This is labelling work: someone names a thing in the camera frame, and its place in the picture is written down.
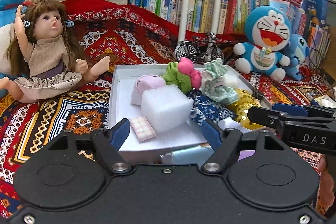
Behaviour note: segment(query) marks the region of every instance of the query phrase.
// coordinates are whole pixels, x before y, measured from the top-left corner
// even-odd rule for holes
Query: doll hair
[[[61,17],[61,22],[63,25],[62,37],[64,40],[65,47],[69,55],[69,65],[68,69],[73,71],[75,68],[76,60],[78,58],[86,60],[88,66],[91,64],[86,54],[84,53],[83,48],[79,44],[78,40],[74,36],[71,28],[66,26],[67,13],[64,4],[57,0],[42,0],[39,3],[31,4],[27,6],[26,11],[24,12],[25,16],[22,21],[26,20],[30,22],[30,25],[25,28],[26,36],[30,43],[36,43],[36,38],[34,37],[34,29],[37,19],[43,13],[51,12],[57,10]],[[29,66],[24,60],[24,57],[21,53],[19,43],[16,36],[14,40],[10,43],[9,47],[6,50],[7,58],[10,60],[10,68],[12,75],[26,75],[30,76]]]

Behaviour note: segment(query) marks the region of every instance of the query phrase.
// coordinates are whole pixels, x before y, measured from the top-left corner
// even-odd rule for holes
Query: human hand
[[[25,14],[21,14],[22,13],[22,9],[23,9],[23,6],[22,5],[19,5],[16,9],[16,17],[19,17],[20,19],[22,19]]]
[[[84,74],[87,72],[88,65],[86,60],[77,59],[75,65],[75,72]]]
[[[321,155],[318,172],[321,173],[320,177],[320,201],[324,207],[331,207],[335,200],[334,179],[329,174],[327,168],[327,159],[325,155]]]

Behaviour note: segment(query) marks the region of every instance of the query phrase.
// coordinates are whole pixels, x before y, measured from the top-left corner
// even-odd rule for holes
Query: model bicycle
[[[183,41],[176,49],[176,59],[179,62],[182,57],[190,59],[193,63],[203,63],[217,58],[221,58],[224,62],[223,51],[215,44],[216,35],[214,33],[206,34],[205,39],[200,37],[193,37],[194,41]],[[207,44],[205,52],[200,51],[199,43]]]

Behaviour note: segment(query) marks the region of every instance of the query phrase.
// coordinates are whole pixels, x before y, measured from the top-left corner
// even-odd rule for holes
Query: small pink card
[[[151,127],[145,116],[130,118],[129,121],[139,141],[143,142],[156,137],[154,129]]]

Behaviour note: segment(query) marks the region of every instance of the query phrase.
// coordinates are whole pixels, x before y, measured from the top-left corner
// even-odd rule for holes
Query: bicycle wheel
[[[182,42],[175,54],[178,62],[181,61],[182,57],[190,59],[193,63],[198,62],[200,58],[200,53],[192,42]]]
[[[223,63],[224,63],[224,53],[221,50],[220,47],[218,47],[217,45],[213,45],[212,46],[212,51],[211,51],[211,60],[216,60],[217,58],[222,59]]]

